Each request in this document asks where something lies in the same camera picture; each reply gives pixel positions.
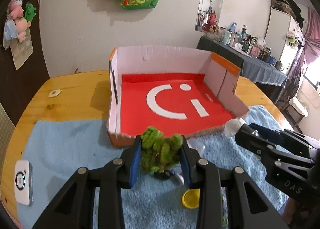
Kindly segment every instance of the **red box bottom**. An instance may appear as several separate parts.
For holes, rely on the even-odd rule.
[[[154,126],[164,136],[187,135],[235,118],[203,80],[204,74],[123,75],[121,133],[136,136]]]

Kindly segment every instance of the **blue cloth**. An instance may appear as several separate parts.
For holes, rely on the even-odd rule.
[[[251,107],[246,122],[280,129],[263,106]],[[277,209],[285,203],[287,196],[265,182],[266,171],[261,162],[254,154],[239,147],[234,138],[226,138],[223,133],[218,133],[203,136],[199,140],[205,145],[204,158],[222,168],[243,167]],[[19,220],[24,228],[32,228],[48,203],[78,167],[100,168],[119,157],[121,152],[122,149],[112,147],[104,120],[37,122],[23,153],[23,159],[27,159],[33,169],[33,205],[17,206]],[[122,190],[126,228],[196,228],[198,209],[185,209],[181,204],[181,196],[186,190],[174,178],[158,181],[150,175],[140,174],[133,189]],[[94,228],[97,228],[97,193]]]

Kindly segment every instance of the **white seat cushion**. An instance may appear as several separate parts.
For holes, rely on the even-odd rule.
[[[296,98],[293,97],[290,99],[289,104],[293,106],[293,108],[295,110],[297,110],[297,112],[301,115],[303,115],[304,117],[307,117],[309,115],[308,110],[306,109],[306,107],[304,105],[302,105],[300,103],[300,101]]]

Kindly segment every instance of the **curtain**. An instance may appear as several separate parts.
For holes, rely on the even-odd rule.
[[[304,36],[306,43],[300,57],[295,57],[288,79],[297,76],[301,70],[305,73],[308,65],[320,56],[320,17],[311,8],[308,8],[308,15],[308,26]]]

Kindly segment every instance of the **white remote device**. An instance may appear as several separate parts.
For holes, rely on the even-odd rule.
[[[26,206],[32,205],[31,164],[19,160],[14,168],[14,196],[16,201]]]

